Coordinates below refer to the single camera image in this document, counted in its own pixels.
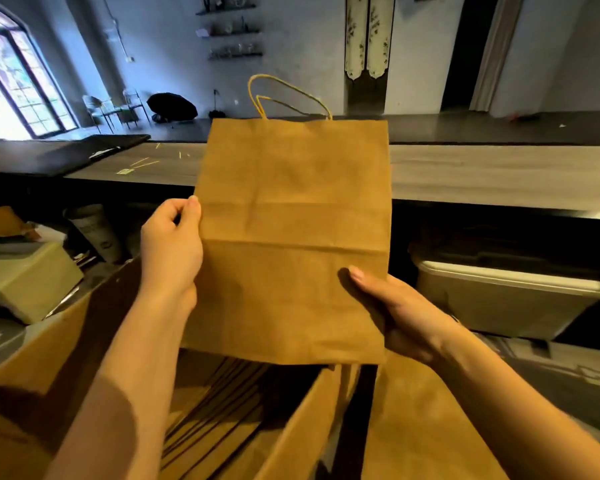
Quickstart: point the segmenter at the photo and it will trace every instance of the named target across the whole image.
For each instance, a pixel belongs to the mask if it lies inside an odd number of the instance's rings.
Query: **yellow handle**
[[[331,114],[331,112],[329,111],[329,108],[328,108],[327,106],[325,106],[325,105],[324,105],[324,103],[323,103],[322,101],[320,101],[320,99],[318,99],[317,97],[315,97],[315,96],[312,96],[311,94],[304,92],[304,91],[303,91],[302,89],[300,89],[300,88],[296,88],[296,87],[295,87],[293,84],[289,84],[288,82],[286,82],[286,81],[284,81],[284,80],[282,80],[282,79],[279,79],[279,78],[275,77],[274,75],[269,75],[269,74],[256,74],[256,75],[252,75],[252,76],[249,78],[249,83],[248,83],[248,85],[247,85],[247,89],[249,90],[249,97],[251,98],[251,102],[253,103],[253,105],[254,105],[254,106],[256,106],[256,110],[257,110],[258,114],[260,115],[260,117],[261,117],[263,120],[266,120],[266,119],[267,119],[267,115],[266,115],[266,113],[264,112],[264,108],[262,107],[262,103],[261,103],[261,101],[260,101],[261,99],[264,99],[264,100],[267,100],[267,101],[273,101],[273,102],[277,102],[278,104],[282,104],[282,106],[286,106],[286,107],[288,107],[289,109],[292,109],[293,111],[299,112],[300,114],[304,114],[305,116],[309,116],[309,113],[302,112],[302,111],[300,111],[298,108],[295,108],[295,107],[291,106],[290,104],[284,103],[284,102],[282,102],[282,101],[278,101],[277,99],[273,99],[273,98],[270,98],[270,97],[268,97],[268,96],[260,96],[260,95],[256,95],[256,98],[254,99],[254,98],[253,98],[253,95],[251,94],[251,83],[252,83],[254,80],[256,80],[256,79],[259,79],[259,78],[261,78],[261,77],[265,77],[265,78],[267,78],[267,79],[273,79],[273,80],[275,80],[275,81],[279,82],[280,84],[282,84],[282,85],[284,85],[284,86],[286,86],[286,87],[288,87],[288,88],[291,88],[291,89],[293,89],[293,90],[295,90],[295,91],[299,92],[300,94],[304,94],[304,95],[305,95],[305,96],[307,96],[308,98],[311,98],[311,99],[313,99],[314,101],[316,101],[316,103],[320,104],[320,105],[321,105],[321,106],[324,108],[324,110],[327,112],[327,115],[328,115],[328,116],[327,116],[327,119],[328,119],[328,120],[332,120],[332,119],[333,119],[333,115],[332,115],[332,114]]]

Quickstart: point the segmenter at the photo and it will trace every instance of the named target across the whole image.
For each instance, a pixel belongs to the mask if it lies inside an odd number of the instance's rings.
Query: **floating shelf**
[[[198,16],[203,16],[203,15],[213,15],[214,13],[224,13],[226,11],[241,11],[241,10],[251,10],[253,8],[256,8],[256,5],[245,5],[242,7],[237,7],[237,6],[232,6],[229,8],[222,8],[220,10],[211,10],[211,11],[199,11],[197,12],[196,15]]]
[[[209,35],[209,37],[200,37],[200,38],[216,38],[216,37],[235,37],[237,35],[252,35],[252,34],[259,34],[260,31],[259,30],[249,30],[248,32],[231,32],[230,34],[213,34],[213,35]]]
[[[218,57],[209,57],[210,61],[224,61],[226,59],[239,59],[240,57],[262,57],[262,52],[254,52],[252,54],[235,54],[235,55],[219,55]]]

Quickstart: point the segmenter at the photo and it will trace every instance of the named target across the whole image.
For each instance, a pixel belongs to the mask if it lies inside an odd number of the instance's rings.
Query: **person's right arm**
[[[387,346],[444,380],[509,478],[600,480],[600,444],[472,332],[406,283],[349,270],[393,316]]]

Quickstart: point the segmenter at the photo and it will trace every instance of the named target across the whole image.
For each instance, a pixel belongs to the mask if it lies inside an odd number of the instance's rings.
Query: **hand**
[[[384,302],[391,313],[396,327],[387,331],[385,345],[398,354],[432,365],[444,343],[456,333],[466,331],[423,295],[390,274],[381,280],[355,266],[349,267],[349,274],[362,291]]]
[[[189,312],[196,306],[193,280],[202,265],[201,212],[197,197],[173,198],[163,202],[142,226],[139,295],[172,300]]]

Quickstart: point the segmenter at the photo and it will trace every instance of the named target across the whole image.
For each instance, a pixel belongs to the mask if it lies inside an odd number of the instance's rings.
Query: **gray floor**
[[[384,116],[389,122],[391,143],[512,143],[512,144],[588,144],[600,145],[600,111],[544,113],[533,121],[509,122],[480,112],[446,112]],[[154,141],[206,142],[211,121],[170,123],[149,126],[138,121],[131,128],[114,122],[116,134],[148,133]],[[103,134],[110,133],[100,126]],[[56,136],[55,140],[76,140],[97,134],[95,127],[80,128]]]

